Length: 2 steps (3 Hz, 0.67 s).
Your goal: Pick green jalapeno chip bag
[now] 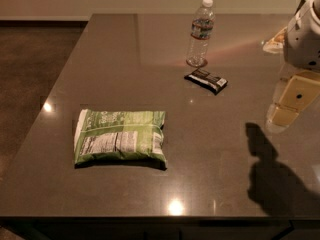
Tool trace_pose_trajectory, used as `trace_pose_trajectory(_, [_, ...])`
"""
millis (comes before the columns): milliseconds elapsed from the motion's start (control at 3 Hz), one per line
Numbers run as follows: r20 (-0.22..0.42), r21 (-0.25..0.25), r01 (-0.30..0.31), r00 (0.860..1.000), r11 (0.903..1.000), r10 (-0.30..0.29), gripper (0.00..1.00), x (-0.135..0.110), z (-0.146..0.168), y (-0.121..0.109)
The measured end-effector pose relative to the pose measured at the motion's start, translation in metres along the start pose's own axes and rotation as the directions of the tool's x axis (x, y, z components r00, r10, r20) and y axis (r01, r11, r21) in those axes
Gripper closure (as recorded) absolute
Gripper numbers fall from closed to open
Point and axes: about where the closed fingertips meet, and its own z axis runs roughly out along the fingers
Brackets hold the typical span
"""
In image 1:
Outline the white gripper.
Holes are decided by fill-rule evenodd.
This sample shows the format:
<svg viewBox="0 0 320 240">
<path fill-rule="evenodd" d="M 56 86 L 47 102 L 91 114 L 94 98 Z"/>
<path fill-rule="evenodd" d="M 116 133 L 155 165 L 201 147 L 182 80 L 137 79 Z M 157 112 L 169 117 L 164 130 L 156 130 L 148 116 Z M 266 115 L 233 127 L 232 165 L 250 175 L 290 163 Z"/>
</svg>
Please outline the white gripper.
<svg viewBox="0 0 320 240">
<path fill-rule="evenodd" d="M 301 0 L 287 25 L 284 58 L 297 68 L 320 71 L 320 0 Z M 278 82 L 266 115 L 271 133 L 286 130 L 320 96 L 320 74 L 310 70 Z"/>
</svg>

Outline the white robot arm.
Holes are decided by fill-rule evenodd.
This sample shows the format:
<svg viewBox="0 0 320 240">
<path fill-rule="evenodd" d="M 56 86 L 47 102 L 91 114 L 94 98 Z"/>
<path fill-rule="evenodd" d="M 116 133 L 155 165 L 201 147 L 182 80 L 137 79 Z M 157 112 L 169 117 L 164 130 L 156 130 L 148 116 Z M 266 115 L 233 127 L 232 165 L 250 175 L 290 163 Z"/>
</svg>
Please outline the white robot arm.
<svg viewBox="0 0 320 240">
<path fill-rule="evenodd" d="M 263 50 L 284 57 L 266 116 L 266 128 L 280 133 L 320 95 L 320 0 L 301 0 L 288 25 Z"/>
</svg>

